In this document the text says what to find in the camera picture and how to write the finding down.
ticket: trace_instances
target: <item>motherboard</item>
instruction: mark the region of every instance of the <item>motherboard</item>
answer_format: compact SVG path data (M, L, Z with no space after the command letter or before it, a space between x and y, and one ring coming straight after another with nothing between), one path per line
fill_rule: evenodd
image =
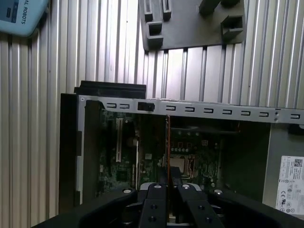
M223 137L197 123L180 122L166 116L100 112L101 140L96 196L121 188L136 188L159 182L160 168L178 167L183 183L202 189L219 183Z

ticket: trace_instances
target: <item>ribbed metal surface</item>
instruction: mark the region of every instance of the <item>ribbed metal surface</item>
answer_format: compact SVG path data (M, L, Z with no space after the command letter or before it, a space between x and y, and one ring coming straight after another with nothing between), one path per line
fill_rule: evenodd
M60 93L81 80L146 84L148 97L304 108L304 1L245 2L246 46L147 53L138 0L53 0L32 41L1 34L0 227L57 213Z

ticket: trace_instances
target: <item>label sticker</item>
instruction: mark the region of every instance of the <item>label sticker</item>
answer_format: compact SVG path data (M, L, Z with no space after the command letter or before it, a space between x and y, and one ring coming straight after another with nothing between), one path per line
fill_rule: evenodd
M304 157L282 156L275 208L304 215Z
M144 158L146 160L151 160L152 159L152 154L151 153L146 153L145 156L144 156Z
M19 0L0 0L0 5L0 20L16 23Z

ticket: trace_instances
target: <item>gray plate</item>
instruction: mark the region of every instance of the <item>gray plate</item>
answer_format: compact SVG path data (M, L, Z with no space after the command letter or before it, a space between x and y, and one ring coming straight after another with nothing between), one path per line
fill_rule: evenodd
M163 44L160 48L148 46L149 30L145 20L145 4L147 0L140 0L140 17L142 24L142 41L146 51L152 49L175 49L188 47L213 46L222 44L241 43L246 35L244 2L241 0L235 7L224 8L219 4L214 13L202 17L199 13L201 0L169 0L171 2L171 18L162 18L162 0L151 0L152 22L162 22ZM227 16L242 16L244 31L229 42L223 42L221 36L221 22Z

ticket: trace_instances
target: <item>white label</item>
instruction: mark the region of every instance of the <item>white label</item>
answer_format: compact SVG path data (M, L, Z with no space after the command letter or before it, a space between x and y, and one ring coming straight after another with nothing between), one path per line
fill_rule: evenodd
M282 156L275 208L304 215L304 157Z
M152 159L152 154L151 153L146 153L145 156L144 156L144 158L146 160L151 160Z

